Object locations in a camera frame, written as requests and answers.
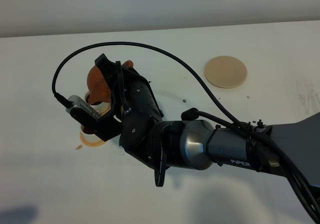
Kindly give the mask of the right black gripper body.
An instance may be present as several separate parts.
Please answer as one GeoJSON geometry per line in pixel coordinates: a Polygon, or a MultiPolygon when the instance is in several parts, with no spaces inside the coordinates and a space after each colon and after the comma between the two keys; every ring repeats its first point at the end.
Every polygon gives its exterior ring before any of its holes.
{"type": "Polygon", "coordinates": [[[133,68],[110,68],[109,85],[113,108],[121,119],[120,146],[126,153],[148,166],[155,168],[151,145],[152,129],[162,122],[163,113],[148,80],[133,68]]]}

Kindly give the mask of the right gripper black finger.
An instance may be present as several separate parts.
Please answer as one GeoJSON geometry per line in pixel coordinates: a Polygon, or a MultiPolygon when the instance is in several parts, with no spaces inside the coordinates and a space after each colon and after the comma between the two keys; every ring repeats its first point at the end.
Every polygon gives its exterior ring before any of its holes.
{"type": "Polygon", "coordinates": [[[123,73],[120,61],[112,62],[105,54],[101,54],[95,61],[95,66],[101,72],[108,87],[112,89],[119,81],[123,80],[123,73]]]}

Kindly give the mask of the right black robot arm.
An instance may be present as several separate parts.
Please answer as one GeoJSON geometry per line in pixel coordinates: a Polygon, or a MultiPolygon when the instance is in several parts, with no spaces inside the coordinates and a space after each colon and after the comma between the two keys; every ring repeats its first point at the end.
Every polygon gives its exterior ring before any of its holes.
{"type": "Polygon", "coordinates": [[[319,187],[318,114],[292,124],[213,127],[211,115],[192,108],[178,121],[164,121],[149,83],[138,72],[105,55],[95,65],[112,96],[112,108],[99,120],[97,134],[104,139],[118,135],[125,152],[154,170],[157,186],[171,166],[204,170],[216,163],[280,176],[290,172],[319,187]]]}

